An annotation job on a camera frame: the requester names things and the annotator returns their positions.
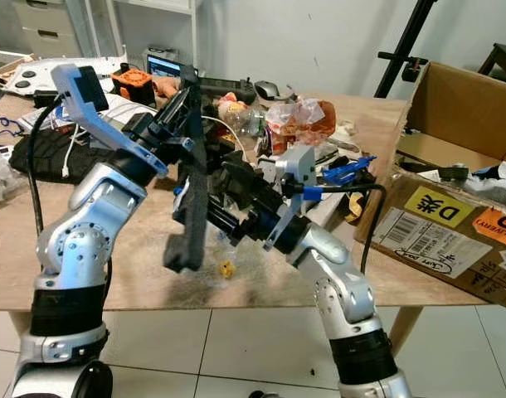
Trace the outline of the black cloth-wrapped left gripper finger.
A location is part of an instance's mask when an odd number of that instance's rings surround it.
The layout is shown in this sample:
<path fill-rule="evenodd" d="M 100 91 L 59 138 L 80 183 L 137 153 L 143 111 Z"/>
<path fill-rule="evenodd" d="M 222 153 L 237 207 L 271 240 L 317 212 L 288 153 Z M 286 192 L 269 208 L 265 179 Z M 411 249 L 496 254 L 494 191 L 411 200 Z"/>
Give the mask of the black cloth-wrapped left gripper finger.
<path fill-rule="evenodd" d="M 183 155 L 184 167 L 205 167 L 205 132 L 202 122 L 202 91 L 197 70 L 190 65 L 181 65 L 180 79 L 182 88 L 187 91 L 184 104 L 186 118 L 183 122 L 183 136 L 190 140 L 192 146 Z"/>

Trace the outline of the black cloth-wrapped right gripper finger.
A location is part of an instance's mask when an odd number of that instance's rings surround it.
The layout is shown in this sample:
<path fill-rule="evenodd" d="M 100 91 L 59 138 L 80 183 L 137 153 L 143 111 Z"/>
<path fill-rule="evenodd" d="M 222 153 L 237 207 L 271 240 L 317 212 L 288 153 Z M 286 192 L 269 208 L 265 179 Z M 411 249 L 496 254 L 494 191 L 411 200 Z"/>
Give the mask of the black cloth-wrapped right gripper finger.
<path fill-rule="evenodd" d="M 204 259 L 207 230 L 208 181 L 205 164 L 182 164 L 182 183 L 174 187 L 173 219 L 182 224 L 182 234 L 166 239 L 163 265 L 174 273 L 198 270 Z"/>
<path fill-rule="evenodd" d="M 267 182 L 249 163 L 226 155 L 208 159 L 208 192 L 212 197 L 252 201 L 267 190 Z"/>

